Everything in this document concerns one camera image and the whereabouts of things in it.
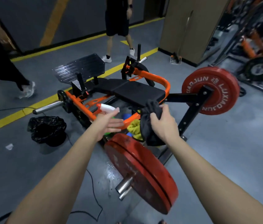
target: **sneaker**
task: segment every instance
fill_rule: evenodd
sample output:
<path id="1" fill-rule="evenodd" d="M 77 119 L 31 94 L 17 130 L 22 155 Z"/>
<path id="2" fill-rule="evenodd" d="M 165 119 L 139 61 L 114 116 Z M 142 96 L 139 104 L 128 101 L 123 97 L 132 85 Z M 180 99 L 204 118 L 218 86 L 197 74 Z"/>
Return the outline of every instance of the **sneaker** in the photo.
<path id="1" fill-rule="evenodd" d="M 134 49 L 129 49 L 129 53 L 131 56 L 134 56 L 135 50 Z"/>
<path id="2" fill-rule="evenodd" d="M 24 98 L 24 97 L 31 97 L 34 94 L 35 91 L 35 82 L 30 82 L 29 86 L 22 85 L 23 91 L 21 96 L 19 98 Z"/>
<path id="3" fill-rule="evenodd" d="M 111 63 L 111 62 L 112 62 L 112 58 L 111 58 L 111 57 L 108 59 L 107 56 L 103 56 L 101 59 L 102 59 L 103 62 L 105 62 L 105 63 Z"/>

